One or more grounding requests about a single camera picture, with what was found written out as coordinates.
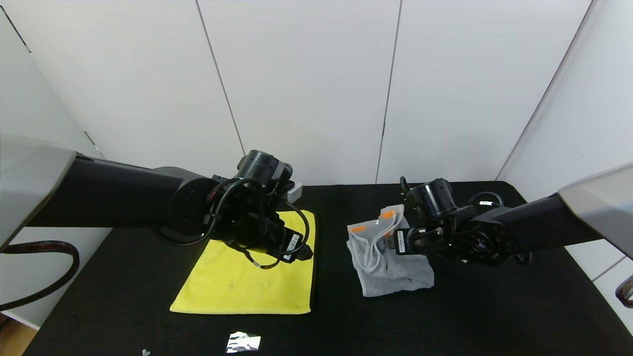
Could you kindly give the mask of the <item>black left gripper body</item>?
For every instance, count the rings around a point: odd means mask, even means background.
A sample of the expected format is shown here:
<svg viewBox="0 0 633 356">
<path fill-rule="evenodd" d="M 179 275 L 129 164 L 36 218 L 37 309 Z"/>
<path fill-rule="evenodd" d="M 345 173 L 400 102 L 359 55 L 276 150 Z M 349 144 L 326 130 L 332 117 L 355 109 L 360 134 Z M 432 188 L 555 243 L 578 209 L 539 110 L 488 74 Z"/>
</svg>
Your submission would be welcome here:
<svg viewBox="0 0 633 356">
<path fill-rule="evenodd" d="M 266 253 L 282 262 L 293 262 L 304 245 L 303 212 L 271 212 L 260 223 L 260 233 Z"/>
</svg>

